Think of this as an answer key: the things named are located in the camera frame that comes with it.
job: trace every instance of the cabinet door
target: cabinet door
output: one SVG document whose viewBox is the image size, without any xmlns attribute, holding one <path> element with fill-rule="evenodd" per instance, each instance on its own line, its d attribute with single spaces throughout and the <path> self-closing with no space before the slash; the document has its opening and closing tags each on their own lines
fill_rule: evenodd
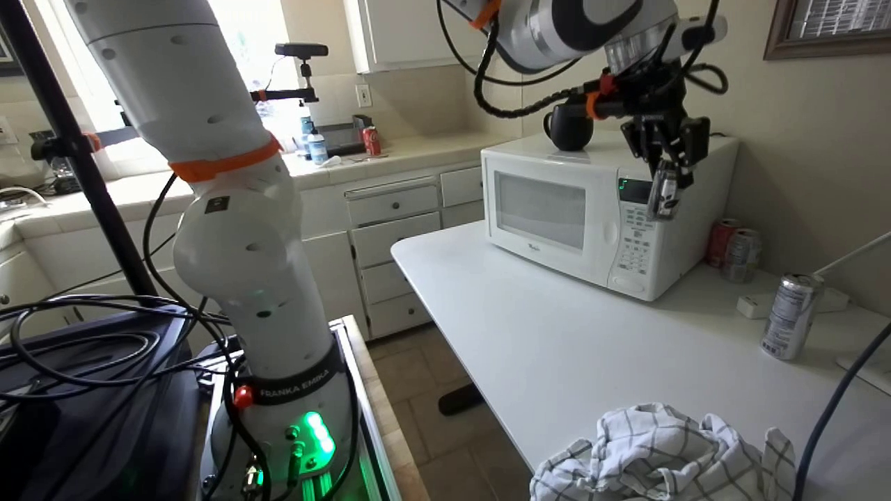
<svg viewBox="0 0 891 501">
<path fill-rule="evenodd" d="M 304 253 L 322 298 L 327 317 L 366 317 L 350 238 L 345 237 L 345 231 L 304 238 Z"/>
<path fill-rule="evenodd" d="M 359 72 L 453 63 L 431 0 L 345 0 Z"/>
<path fill-rule="evenodd" d="M 444 206 L 483 199 L 478 167 L 441 173 Z"/>
<path fill-rule="evenodd" d="M 424 326 L 430 319 L 431 317 L 424 308 L 417 295 L 400 295 L 400 298 L 367 306 L 367 327 L 371 327 L 371 337 L 377 338 L 407 330 L 413 326 Z"/>
<path fill-rule="evenodd" d="M 407 219 L 393 219 L 384 224 L 367 224 L 367 228 L 354 228 L 350 238 L 357 246 L 357 267 L 374 267 L 393 262 L 391 246 L 414 232 L 430 232 L 441 228 L 441 212 L 421 213 L 421 216 L 407 216 Z"/>
<path fill-rule="evenodd" d="M 410 295 L 413 284 L 400 276 L 395 262 L 359 269 L 366 303 Z"/>
<path fill-rule="evenodd" d="M 444 228 L 483 219 L 483 212 L 484 212 L 483 202 L 446 206 L 444 209 Z"/>
</svg>

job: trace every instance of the white table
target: white table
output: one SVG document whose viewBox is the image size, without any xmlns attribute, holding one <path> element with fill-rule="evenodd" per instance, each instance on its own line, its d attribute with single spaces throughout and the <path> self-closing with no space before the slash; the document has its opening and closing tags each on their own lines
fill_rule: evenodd
<svg viewBox="0 0 891 501">
<path fill-rule="evenodd" d="M 864 308 L 819 315 L 796 363 L 760 351 L 762 319 L 734 315 L 743 291 L 696 267 L 658 303 L 637 303 L 530 264 L 484 242 L 483 223 L 405 238 L 399 267 L 530 468 L 592 437 L 597 416 L 670 402 L 726 416 L 762 445 L 783 429 L 803 452 L 842 377 L 888 319 Z M 864 381 L 844 394 L 810 463 L 807 498 L 891 498 L 891 397 Z"/>
</svg>

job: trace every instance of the green light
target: green light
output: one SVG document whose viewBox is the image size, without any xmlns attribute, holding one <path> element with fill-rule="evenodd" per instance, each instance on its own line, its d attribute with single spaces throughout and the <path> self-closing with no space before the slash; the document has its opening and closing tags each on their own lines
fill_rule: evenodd
<svg viewBox="0 0 891 501">
<path fill-rule="evenodd" d="M 320 411 L 306 411 L 290 424 L 295 469 L 293 476 L 320 473 L 335 459 L 335 438 Z"/>
<path fill-rule="evenodd" d="M 327 476 L 318 482 L 318 488 L 320 488 L 322 495 L 328 495 L 331 486 L 335 486 L 331 473 L 327 473 Z"/>
</svg>

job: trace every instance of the black metal pole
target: black metal pole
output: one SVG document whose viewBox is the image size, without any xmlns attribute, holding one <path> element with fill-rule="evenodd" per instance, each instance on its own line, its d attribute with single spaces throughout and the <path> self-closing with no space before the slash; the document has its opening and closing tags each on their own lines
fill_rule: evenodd
<svg viewBox="0 0 891 501">
<path fill-rule="evenodd" d="M 98 163 L 91 161 L 91 148 L 84 139 L 73 109 L 63 99 L 63 90 L 50 70 L 44 50 L 36 42 L 36 33 L 19 0 L 0 0 L 0 25 L 6 31 L 8 50 L 18 56 L 19 65 L 24 70 L 40 104 L 44 109 L 59 141 L 63 143 L 63 154 L 73 163 L 76 178 L 91 206 L 91 213 L 98 216 L 108 238 L 108 246 L 118 256 L 118 264 L 129 277 L 134 295 L 155 295 L 155 287 L 148 277 L 140 251 L 107 189 L 107 180 Z"/>
</svg>

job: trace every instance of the white microwave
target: white microwave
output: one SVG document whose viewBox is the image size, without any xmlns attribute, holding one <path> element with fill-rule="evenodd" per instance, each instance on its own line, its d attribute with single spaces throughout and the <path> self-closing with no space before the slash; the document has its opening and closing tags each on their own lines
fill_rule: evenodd
<svg viewBox="0 0 891 501">
<path fill-rule="evenodd" d="M 484 232 L 492 244 L 597 287 L 658 301 L 702 256 L 725 213 L 737 141 L 709 139 L 675 219 L 650 219 L 652 173 L 620 134 L 580 152 L 547 136 L 483 150 Z"/>
</svg>

